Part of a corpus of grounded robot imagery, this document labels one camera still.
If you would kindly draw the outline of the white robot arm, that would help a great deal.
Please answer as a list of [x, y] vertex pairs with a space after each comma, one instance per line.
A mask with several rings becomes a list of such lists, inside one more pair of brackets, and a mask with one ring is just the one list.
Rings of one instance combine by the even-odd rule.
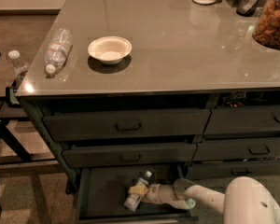
[[256, 179], [240, 176], [232, 180], [225, 193], [179, 178], [173, 185], [151, 184], [143, 178], [129, 188], [124, 206], [135, 211], [140, 202], [169, 204], [190, 210], [199, 201], [223, 216], [223, 224], [280, 224], [280, 205]]

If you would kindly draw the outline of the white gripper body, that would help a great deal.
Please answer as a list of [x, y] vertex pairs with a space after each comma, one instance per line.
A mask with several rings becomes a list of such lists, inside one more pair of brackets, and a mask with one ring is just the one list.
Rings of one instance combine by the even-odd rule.
[[152, 184], [148, 187], [146, 194], [147, 201], [154, 204], [169, 203], [175, 197], [174, 189], [171, 185]]

